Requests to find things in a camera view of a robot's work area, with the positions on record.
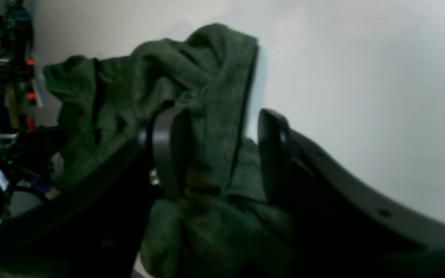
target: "black plastic part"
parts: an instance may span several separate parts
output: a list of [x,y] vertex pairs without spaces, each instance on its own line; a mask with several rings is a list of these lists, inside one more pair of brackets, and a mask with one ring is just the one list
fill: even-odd
[[159,114],[152,134],[152,151],[157,175],[166,198],[182,196],[187,179],[189,114],[172,107]]
[[445,224],[374,191],[290,130],[278,113],[263,111],[261,120],[259,128],[274,135],[259,131],[259,140],[266,142],[259,148],[291,164],[263,163],[262,172],[266,178],[273,171],[269,167],[285,171],[274,174],[273,185],[283,189],[274,188],[279,195],[271,199],[295,219],[300,275],[445,278]]
[[282,194],[288,191],[288,176],[294,154],[288,121],[273,110],[260,111],[258,149],[267,201],[277,204]]
[[129,277],[162,196],[142,149],[131,140],[72,190],[0,225],[0,276]]
[[51,157],[68,142],[62,127],[38,128],[34,132],[20,132],[8,148],[0,151],[0,169],[10,183],[32,174],[44,176]]

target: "white wall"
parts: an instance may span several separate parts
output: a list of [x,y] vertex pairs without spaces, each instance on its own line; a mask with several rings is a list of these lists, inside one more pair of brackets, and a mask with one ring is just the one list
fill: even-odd
[[[445,0],[34,0],[39,65],[221,22],[263,49],[271,107],[380,192],[445,221]],[[43,123],[59,105],[48,99]],[[249,134],[255,136],[255,127]]]

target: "green fabric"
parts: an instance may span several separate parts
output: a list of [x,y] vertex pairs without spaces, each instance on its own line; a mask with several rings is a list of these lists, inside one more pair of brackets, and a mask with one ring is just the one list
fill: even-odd
[[213,24],[185,42],[147,42],[130,56],[74,56],[44,69],[71,138],[61,152],[62,190],[136,136],[163,102],[189,110],[194,148],[184,197],[154,204],[141,246],[158,278],[287,276],[291,221],[265,204],[258,148],[240,141],[256,50],[254,37]]

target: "dark green towel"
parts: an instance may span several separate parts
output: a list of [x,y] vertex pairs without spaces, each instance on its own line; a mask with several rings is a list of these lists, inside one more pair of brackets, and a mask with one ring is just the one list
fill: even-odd
[[240,140],[256,50],[254,37],[213,24],[185,42],[147,42],[130,56],[74,56],[44,69],[71,138],[61,152],[62,190],[136,136],[163,102],[189,110],[185,197],[154,204],[141,247],[156,277],[287,276],[291,221],[265,204],[257,147]]

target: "screw hole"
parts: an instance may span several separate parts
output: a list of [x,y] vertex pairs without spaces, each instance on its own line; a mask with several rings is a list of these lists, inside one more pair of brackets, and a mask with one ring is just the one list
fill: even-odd
[[380,210],[378,210],[377,212],[378,212],[381,216],[383,216],[383,217],[385,217],[385,218],[391,218],[391,217],[392,217],[392,214],[391,214],[389,211],[387,211],[387,210],[380,209]]

